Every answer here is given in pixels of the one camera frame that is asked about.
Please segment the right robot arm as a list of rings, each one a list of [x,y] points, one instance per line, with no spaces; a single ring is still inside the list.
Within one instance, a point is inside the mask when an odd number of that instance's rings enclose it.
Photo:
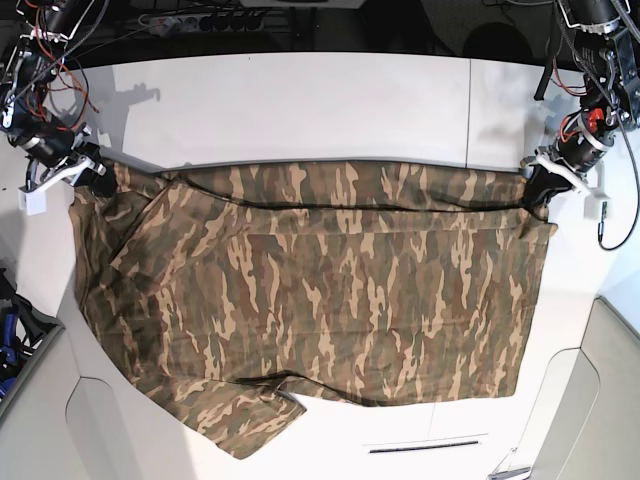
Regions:
[[[1,67],[1,133],[10,146],[25,152],[28,160],[22,191],[35,195],[57,182],[87,187],[96,197],[107,198],[117,189],[113,168],[105,164],[100,147],[89,140],[84,121],[90,85],[84,73],[68,67],[72,54],[95,32],[109,3],[103,1],[79,40],[74,37],[94,3],[92,1],[19,1],[16,12],[25,27],[7,64]],[[61,120],[45,106],[55,91],[54,81],[81,100],[71,122]]]

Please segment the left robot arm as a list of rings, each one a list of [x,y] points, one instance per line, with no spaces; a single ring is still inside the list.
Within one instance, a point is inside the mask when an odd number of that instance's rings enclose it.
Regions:
[[[617,130],[639,127],[639,68],[634,41],[639,29],[627,1],[554,1],[546,61],[534,94],[544,99],[567,46],[584,85],[560,88],[579,99],[579,109],[562,121],[552,143],[523,161],[529,171],[523,203],[547,204],[577,189],[587,173],[614,146]]]

